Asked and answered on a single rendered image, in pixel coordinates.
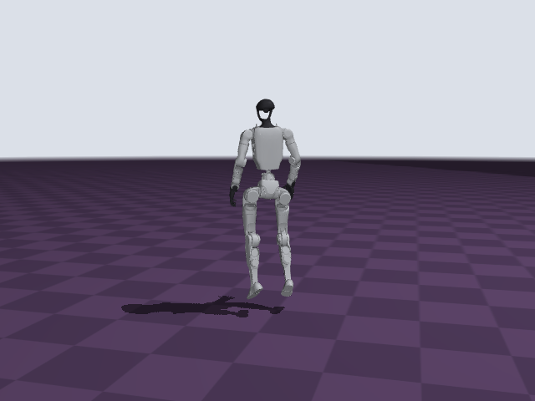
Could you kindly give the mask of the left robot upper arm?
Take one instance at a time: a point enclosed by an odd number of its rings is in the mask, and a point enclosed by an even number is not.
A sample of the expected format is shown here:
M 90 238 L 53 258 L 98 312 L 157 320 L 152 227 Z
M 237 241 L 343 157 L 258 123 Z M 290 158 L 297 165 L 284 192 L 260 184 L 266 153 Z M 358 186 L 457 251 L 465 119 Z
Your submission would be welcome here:
M 247 159 L 245 158 L 248 146 L 249 146 L 249 140 L 253 138 L 254 135 L 254 129 L 247 129 L 243 131 L 240 135 L 240 142 L 238 146 L 238 157 L 237 157 L 237 163 L 236 166 L 239 167 L 245 167 L 247 163 Z

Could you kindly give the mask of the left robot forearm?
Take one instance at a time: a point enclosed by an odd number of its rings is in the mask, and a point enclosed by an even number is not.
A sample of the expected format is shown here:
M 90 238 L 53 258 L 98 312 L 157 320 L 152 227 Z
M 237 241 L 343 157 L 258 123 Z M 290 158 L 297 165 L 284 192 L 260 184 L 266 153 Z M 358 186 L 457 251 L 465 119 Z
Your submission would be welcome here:
M 236 163 L 237 163 L 237 158 L 235 159 L 235 164 L 234 164 L 234 168 L 233 168 L 231 188 L 234 185 L 236 185 L 237 189 L 239 189 L 239 183 L 241 182 L 243 168 L 239 167 L 239 166 L 236 166 Z

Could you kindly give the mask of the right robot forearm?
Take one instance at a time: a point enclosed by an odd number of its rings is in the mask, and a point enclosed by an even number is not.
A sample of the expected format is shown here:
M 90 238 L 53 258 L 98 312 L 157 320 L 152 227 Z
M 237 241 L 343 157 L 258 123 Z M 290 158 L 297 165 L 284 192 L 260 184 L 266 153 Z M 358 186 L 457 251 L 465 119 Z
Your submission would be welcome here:
M 298 170 L 300 169 L 301 160 L 296 165 L 290 165 L 290 171 L 288 174 L 287 183 L 291 186 L 292 183 L 298 178 Z

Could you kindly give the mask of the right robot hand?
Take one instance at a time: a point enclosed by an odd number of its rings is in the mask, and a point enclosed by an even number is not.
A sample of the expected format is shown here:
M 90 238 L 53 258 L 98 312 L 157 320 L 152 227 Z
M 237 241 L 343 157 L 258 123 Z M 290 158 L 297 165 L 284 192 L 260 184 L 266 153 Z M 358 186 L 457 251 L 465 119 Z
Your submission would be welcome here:
M 294 186 L 295 186 L 295 181 L 292 183 L 291 186 L 287 183 L 287 184 L 283 187 L 283 188 L 286 188 L 286 190 L 289 192 L 289 194 L 290 194 L 290 196 L 291 196 L 291 199 L 293 198 Z

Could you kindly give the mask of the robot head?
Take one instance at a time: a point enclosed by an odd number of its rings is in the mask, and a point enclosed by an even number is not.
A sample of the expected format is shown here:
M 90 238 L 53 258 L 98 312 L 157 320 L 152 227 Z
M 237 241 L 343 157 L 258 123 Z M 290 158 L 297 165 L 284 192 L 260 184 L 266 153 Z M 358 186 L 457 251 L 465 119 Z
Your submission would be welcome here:
M 262 125 L 260 127 L 275 128 L 275 126 L 272 125 L 271 119 L 270 119 L 274 108 L 275 108 L 274 103 L 270 99 L 262 99 L 261 101 L 257 103 L 257 106 L 256 106 L 257 116 L 262 121 Z M 264 113 L 267 113 L 269 111 L 269 116 L 267 117 L 267 119 L 262 119 L 260 117 L 260 114 L 259 114 L 260 110 L 263 110 Z

